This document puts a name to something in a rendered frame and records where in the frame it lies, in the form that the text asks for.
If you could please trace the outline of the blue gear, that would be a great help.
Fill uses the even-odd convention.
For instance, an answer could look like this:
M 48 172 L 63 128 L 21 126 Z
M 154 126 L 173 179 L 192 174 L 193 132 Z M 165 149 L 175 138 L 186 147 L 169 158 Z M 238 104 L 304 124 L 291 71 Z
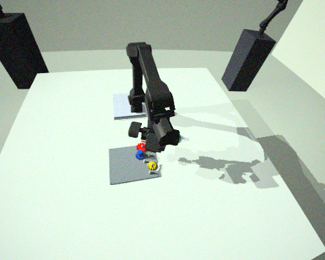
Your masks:
M 143 159 L 144 154 L 143 154 L 142 150 L 138 150 L 137 154 L 135 154 L 135 157 L 137 159 Z

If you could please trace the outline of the red gear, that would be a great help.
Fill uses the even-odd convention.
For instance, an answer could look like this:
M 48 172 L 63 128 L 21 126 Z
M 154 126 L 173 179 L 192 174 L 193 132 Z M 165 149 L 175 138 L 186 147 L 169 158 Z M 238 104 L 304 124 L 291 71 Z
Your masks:
M 141 147 L 141 145 L 143 145 L 143 147 Z M 144 143 L 139 143 L 138 145 L 137 145 L 137 150 L 142 150 L 143 152 L 145 152 L 146 150 L 145 150 L 145 148 L 144 148 Z

